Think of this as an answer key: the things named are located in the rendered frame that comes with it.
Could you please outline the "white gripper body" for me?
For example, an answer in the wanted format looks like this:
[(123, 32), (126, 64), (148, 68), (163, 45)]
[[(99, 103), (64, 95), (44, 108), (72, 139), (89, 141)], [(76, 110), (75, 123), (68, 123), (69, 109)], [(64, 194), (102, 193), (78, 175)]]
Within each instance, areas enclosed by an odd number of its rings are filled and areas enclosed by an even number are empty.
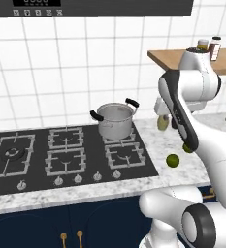
[(163, 99), (158, 97), (154, 105), (154, 111), (157, 115), (169, 115), (169, 109)]

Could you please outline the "yellow green fruit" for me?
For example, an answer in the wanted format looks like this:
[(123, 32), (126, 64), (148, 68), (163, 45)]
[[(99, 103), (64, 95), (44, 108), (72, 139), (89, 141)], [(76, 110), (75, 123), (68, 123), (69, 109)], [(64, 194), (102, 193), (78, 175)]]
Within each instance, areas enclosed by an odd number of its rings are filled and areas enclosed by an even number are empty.
[(157, 128), (159, 131), (165, 131), (169, 125), (169, 116), (160, 115), (157, 119)]

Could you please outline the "brown bottle with white label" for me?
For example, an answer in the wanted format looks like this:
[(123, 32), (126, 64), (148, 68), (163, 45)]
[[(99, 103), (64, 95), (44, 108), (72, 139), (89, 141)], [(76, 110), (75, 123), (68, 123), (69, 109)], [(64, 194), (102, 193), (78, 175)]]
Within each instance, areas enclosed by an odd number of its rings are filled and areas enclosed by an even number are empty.
[(221, 38), (214, 36), (209, 45), (210, 60), (215, 61), (217, 59), (218, 53), (221, 47)]

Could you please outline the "black gas hob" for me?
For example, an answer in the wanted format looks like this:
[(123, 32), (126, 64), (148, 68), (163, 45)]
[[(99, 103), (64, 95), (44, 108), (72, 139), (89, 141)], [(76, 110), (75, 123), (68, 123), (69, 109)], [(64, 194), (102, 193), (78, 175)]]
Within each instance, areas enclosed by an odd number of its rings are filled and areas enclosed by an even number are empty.
[[(121, 177), (113, 177), (115, 170)], [(102, 179), (93, 175), (100, 172)], [(81, 183), (74, 181), (82, 177)], [(0, 196), (158, 174), (136, 128), (120, 140), (105, 139), (95, 125), (0, 133)], [(54, 185), (60, 176), (63, 184)], [(17, 184), (26, 182), (19, 191)]]

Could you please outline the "navy drawer front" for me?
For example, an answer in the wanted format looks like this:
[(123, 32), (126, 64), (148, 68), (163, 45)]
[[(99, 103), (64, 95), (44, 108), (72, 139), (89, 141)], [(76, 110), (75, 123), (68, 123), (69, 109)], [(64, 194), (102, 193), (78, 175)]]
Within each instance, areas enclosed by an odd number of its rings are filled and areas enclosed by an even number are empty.
[(203, 197), (203, 202), (216, 202), (216, 194), (211, 186), (199, 187), (199, 190)]

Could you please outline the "dark grey microwave oven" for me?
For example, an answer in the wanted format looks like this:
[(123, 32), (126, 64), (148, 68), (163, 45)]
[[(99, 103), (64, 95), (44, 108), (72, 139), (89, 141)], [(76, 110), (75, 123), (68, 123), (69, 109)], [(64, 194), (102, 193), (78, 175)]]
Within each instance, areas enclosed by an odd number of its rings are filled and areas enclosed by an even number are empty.
[(0, 0), (0, 17), (190, 16), (194, 0)]

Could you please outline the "navy cupboard door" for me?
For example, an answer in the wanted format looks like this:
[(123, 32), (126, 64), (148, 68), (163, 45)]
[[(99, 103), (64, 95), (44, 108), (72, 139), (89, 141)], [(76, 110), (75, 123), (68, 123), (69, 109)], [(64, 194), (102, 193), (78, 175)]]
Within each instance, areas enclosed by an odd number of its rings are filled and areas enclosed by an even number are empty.
[(78, 230), (83, 248), (139, 248), (151, 227), (139, 196), (73, 204), (69, 213), (73, 248), (79, 248)]
[(0, 214), (0, 248), (73, 248), (67, 207)]

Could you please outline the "wooden wall shelf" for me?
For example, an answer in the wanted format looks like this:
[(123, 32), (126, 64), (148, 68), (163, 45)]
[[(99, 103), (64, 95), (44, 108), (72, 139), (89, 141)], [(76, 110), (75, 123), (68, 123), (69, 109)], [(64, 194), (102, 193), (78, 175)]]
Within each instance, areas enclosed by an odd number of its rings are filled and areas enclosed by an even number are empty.
[[(165, 71), (176, 69), (183, 54), (184, 49), (149, 50), (147, 52), (148, 57)], [(226, 75), (226, 48), (222, 48), (219, 51), (217, 60), (213, 61), (211, 64), (219, 75)]]

